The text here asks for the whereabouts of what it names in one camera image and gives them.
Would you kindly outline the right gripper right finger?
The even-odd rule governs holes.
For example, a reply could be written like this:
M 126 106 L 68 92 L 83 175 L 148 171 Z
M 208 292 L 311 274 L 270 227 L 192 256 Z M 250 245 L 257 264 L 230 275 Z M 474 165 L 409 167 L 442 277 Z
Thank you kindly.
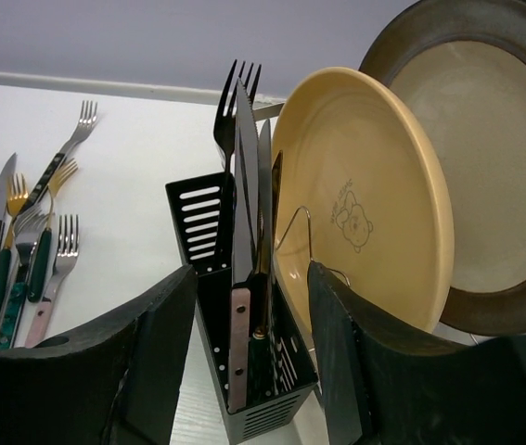
M 333 444 L 526 444 L 526 336 L 467 346 L 399 320 L 308 268 Z

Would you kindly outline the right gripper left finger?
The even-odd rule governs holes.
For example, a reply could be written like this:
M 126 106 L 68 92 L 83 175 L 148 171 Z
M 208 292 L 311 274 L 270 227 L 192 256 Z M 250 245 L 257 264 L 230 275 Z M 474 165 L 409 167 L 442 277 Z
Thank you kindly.
M 142 295 L 0 351 L 0 444 L 166 444 L 197 296 L 182 266 Z

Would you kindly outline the gold utensil green handle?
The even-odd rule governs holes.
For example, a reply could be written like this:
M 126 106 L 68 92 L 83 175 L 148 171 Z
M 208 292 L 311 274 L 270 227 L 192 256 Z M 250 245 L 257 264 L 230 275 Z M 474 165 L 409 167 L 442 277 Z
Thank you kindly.
M 71 159 L 60 166 L 54 173 L 48 183 L 48 193 L 50 197 L 50 206 L 45 229 L 41 233 L 37 246 L 36 255 L 33 262 L 32 274 L 29 282 L 27 300 L 29 302 L 38 302 L 45 288 L 45 277 L 47 264 L 52 244 L 52 220 L 54 216 L 55 200 L 59 190 L 78 170 L 75 159 Z

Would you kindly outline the silver fork pink handle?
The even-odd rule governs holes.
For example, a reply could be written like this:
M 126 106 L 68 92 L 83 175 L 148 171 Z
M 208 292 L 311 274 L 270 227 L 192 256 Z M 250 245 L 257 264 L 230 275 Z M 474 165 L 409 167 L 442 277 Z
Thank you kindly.
M 24 347 L 33 348 L 41 343 L 56 306 L 59 288 L 71 273 L 79 256 L 80 222 L 78 214 L 60 215 L 58 218 L 58 245 L 52 274 L 45 292 L 37 304 Z

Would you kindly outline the gold fork green handle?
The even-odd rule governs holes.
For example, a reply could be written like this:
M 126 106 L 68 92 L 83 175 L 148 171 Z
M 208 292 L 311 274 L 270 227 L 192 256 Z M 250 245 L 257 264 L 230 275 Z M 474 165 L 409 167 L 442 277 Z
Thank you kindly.
M 28 199 L 29 191 L 23 173 L 14 173 L 7 180 L 6 207 L 10 223 L 7 227 L 6 239 L 0 250 L 0 311 L 6 294 L 6 282 L 11 263 L 11 249 L 14 241 L 15 220 Z

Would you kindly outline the black handled knife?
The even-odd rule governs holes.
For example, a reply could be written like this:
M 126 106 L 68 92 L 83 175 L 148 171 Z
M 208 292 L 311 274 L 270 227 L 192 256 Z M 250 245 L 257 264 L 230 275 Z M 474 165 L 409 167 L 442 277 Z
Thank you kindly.
M 270 299 L 273 293 L 273 256 L 276 237 L 276 213 L 281 185 L 282 153 L 272 154 L 271 122 L 263 123 L 258 145 L 259 165 L 259 238 L 257 243 L 256 286 L 262 298 L 260 321 L 253 336 L 257 340 L 269 332 Z

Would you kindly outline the all silver fork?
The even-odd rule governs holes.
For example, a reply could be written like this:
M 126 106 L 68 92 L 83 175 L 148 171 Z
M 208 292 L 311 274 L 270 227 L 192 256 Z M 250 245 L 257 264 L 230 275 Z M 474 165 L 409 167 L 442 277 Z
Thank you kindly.
M 15 223 L 15 243 L 38 242 L 38 238 L 44 230 L 47 214 L 43 213 L 39 206 L 32 206 L 20 215 Z

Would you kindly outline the silver fork black handle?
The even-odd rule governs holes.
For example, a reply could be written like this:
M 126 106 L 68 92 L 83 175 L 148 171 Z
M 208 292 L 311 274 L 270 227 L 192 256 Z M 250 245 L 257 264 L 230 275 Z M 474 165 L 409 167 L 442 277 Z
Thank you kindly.
M 34 204 L 38 203 L 44 196 L 49 180 L 53 177 L 57 169 L 64 163 L 70 152 L 85 141 L 94 130 L 97 121 L 97 102 L 84 100 L 80 111 L 79 120 L 71 137 L 64 143 L 62 148 L 55 154 L 44 173 L 29 194 L 19 213 L 23 213 Z

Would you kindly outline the pink handled knife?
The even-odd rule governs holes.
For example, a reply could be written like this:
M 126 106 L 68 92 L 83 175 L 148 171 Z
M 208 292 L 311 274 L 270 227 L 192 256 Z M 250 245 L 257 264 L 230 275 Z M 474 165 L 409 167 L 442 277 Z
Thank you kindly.
M 245 407 L 248 396 L 250 284 L 258 237 L 258 131 L 242 81 L 237 81 L 232 288 L 228 355 L 228 411 Z

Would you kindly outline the black handled fork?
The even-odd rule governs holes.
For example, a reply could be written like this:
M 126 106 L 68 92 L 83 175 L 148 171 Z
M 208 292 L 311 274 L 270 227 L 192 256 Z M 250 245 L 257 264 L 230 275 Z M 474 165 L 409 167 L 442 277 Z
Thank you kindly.
M 229 190 L 229 182 L 232 179 L 230 173 L 231 158 L 235 149 L 235 135 L 236 135 L 236 101 L 237 101 L 237 79 L 244 81 L 244 87 L 248 88 L 250 77 L 254 69 L 254 63 L 250 64 L 250 68 L 245 78 L 243 78 L 246 61 L 244 61 L 235 76 L 237 67 L 237 60 L 235 59 L 229 71 L 225 86 L 222 91 L 220 101 L 217 107 L 215 122 L 213 126 L 213 137 L 218 145 L 220 154 L 224 165 L 223 181 L 222 181 L 222 195 L 221 207 L 219 213 L 219 220 L 217 226 L 217 237 L 214 251 L 215 268 L 223 269 L 225 267 L 225 223 L 227 216 L 227 197 L 226 192 Z

